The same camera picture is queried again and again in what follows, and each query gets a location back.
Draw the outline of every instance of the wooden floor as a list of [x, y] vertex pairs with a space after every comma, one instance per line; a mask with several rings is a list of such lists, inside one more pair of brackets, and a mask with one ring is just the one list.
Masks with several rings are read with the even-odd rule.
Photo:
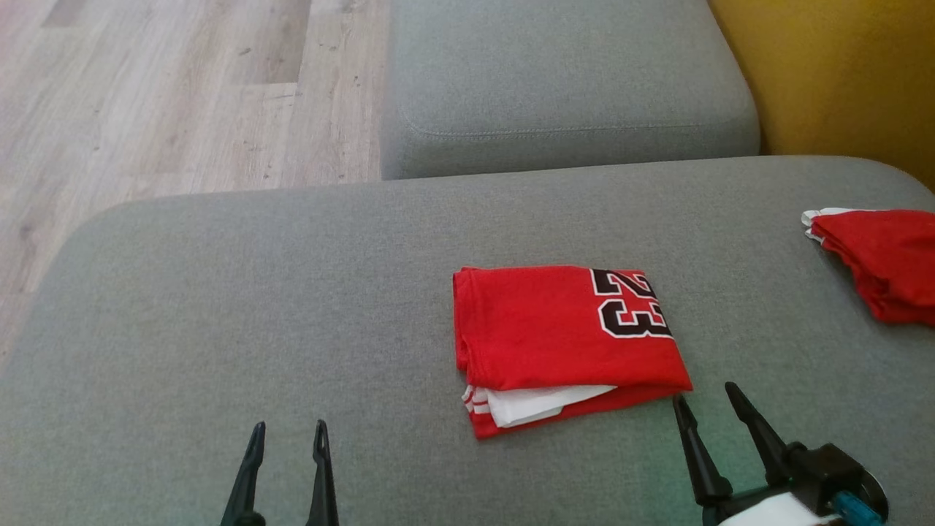
[[106, 208], [377, 181], [386, 19], [385, 0], [0, 0], [0, 367]]

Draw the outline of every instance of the mustard yellow backrest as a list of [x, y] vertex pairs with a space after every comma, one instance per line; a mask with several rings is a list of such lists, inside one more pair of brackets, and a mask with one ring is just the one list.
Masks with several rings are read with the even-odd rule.
[[935, 0], [709, 0], [763, 153], [882, 161], [935, 189]]

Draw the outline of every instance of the red fabric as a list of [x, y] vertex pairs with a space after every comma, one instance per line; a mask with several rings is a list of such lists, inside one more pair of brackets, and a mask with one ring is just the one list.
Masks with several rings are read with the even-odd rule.
[[[465, 268], [453, 281], [456, 362], [470, 385], [619, 386], [568, 405], [558, 416], [513, 428], [500, 429], [489, 414], [471, 413], [478, 439], [692, 388], [655, 293], [639, 270]], [[601, 307], [611, 312], [608, 318]], [[604, 319], [611, 320], [609, 329]]]
[[820, 215], [812, 233], [850, 267], [857, 293], [877, 319], [935, 326], [935, 213]]

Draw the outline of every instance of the gray ottoman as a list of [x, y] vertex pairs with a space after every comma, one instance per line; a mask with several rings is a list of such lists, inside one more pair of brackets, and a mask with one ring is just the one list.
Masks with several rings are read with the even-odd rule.
[[384, 179], [756, 155], [704, 0], [395, 0]]
[[473, 437], [452, 272], [567, 263], [651, 276], [735, 488], [762, 466], [727, 380], [786, 440], [862, 461], [893, 524], [931, 524], [935, 331], [870, 317], [802, 235], [829, 205], [935, 197], [869, 161], [752, 157], [120, 207], [66, 244], [0, 377], [0, 522], [216, 524], [264, 419], [256, 505], [304, 524], [324, 418], [342, 524], [697, 526], [669, 401]]

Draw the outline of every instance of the folded red shirt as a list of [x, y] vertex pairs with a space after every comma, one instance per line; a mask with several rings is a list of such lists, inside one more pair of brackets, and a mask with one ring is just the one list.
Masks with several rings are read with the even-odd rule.
[[465, 268], [453, 281], [456, 361], [478, 439], [692, 388], [639, 270]]
[[935, 326], [935, 213], [823, 209], [803, 220], [851, 269], [877, 319]]

